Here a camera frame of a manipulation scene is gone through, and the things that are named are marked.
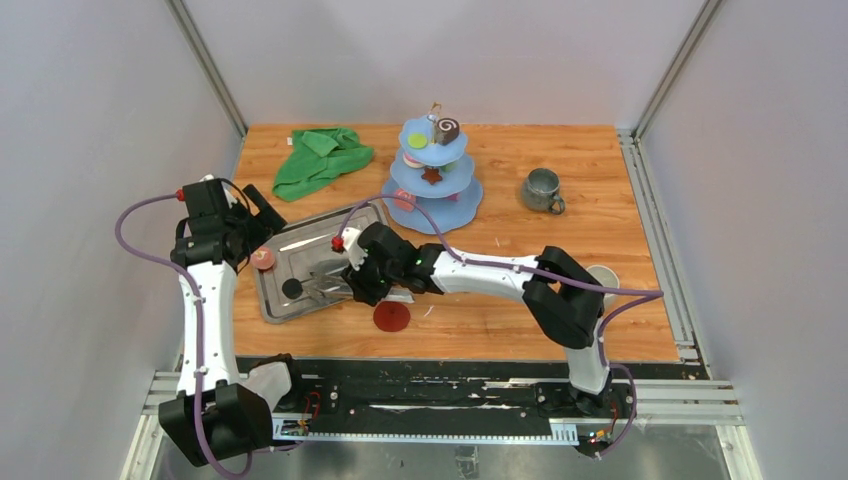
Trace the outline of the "black round cookie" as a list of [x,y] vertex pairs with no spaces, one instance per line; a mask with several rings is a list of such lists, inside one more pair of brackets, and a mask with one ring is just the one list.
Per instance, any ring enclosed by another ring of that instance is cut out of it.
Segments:
[[289,278],[282,283],[282,294],[289,300],[299,299],[304,292],[302,283],[296,278]]

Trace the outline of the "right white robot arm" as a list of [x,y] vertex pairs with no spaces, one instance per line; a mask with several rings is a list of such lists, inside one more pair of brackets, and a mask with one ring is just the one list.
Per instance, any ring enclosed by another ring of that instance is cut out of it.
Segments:
[[599,341],[600,283],[558,247],[539,255],[497,257],[429,243],[419,247],[382,223],[346,227],[331,241],[348,266],[342,273],[355,301],[375,306],[395,287],[413,294],[474,293],[524,305],[569,363],[571,400],[582,415],[608,408],[610,368]]

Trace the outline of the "green macaron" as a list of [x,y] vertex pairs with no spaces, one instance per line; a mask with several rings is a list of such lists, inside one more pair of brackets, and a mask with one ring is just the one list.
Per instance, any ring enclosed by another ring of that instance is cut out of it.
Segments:
[[429,139],[424,133],[411,133],[407,137],[407,145],[411,149],[424,149],[428,146]]

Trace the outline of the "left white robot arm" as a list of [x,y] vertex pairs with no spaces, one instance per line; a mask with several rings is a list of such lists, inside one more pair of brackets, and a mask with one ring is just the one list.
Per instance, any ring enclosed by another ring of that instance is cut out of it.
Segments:
[[239,267],[286,222],[254,186],[212,175],[176,197],[187,215],[166,264],[181,287],[185,343],[176,397],[159,405],[158,417],[192,465],[219,466],[270,447],[274,409],[293,413],[306,400],[290,355],[260,360],[242,377],[234,351]]

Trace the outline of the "salmon swirl roll cake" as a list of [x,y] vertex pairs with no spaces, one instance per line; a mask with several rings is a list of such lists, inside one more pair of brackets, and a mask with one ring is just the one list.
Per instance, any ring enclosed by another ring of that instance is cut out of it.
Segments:
[[416,209],[417,197],[403,189],[397,189],[394,192],[392,202],[398,209],[412,212]]

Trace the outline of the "pink frosted donut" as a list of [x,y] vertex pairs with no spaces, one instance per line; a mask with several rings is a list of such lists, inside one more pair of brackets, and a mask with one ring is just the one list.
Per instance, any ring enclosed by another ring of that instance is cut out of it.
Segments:
[[411,155],[407,153],[402,153],[401,159],[406,166],[412,169],[424,169],[426,167],[424,163],[415,160]]

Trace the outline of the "steel serving tongs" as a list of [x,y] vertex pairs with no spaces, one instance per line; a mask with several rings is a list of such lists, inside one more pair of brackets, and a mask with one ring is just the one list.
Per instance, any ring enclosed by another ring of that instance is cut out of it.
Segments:
[[[352,298],[353,290],[342,278],[342,272],[348,266],[349,262],[346,259],[323,260],[315,263],[309,270],[310,277],[302,282],[304,292],[314,299]],[[415,302],[411,292],[398,287],[391,288],[378,301],[406,304]]]

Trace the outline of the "steel rectangular tray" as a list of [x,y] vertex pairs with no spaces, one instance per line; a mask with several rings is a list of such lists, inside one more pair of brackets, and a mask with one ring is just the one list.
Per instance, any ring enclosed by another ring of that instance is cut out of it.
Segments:
[[276,264],[273,269],[254,272],[264,320],[270,324],[282,324],[349,300],[337,297],[314,299],[305,292],[299,299],[289,300],[282,294],[281,286],[289,278],[296,278],[301,283],[307,280],[310,268],[319,261],[347,260],[331,247],[332,238],[341,225],[363,230],[372,223],[385,221],[384,209],[374,202],[358,210],[348,205],[291,223],[268,240],[264,246],[274,252]]

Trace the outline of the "dark chocolate swirl roll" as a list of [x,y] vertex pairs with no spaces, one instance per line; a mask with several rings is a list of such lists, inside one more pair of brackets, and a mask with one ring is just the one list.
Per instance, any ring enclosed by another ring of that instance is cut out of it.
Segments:
[[434,144],[446,146],[455,141],[461,133],[461,126],[456,119],[440,117],[433,123]]

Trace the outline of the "brown star cookie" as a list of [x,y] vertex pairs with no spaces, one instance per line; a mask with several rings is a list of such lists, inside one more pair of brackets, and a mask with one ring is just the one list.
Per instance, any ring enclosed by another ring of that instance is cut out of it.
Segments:
[[429,185],[436,185],[443,181],[443,176],[439,168],[425,167],[421,174],[421,179],[426,181]]

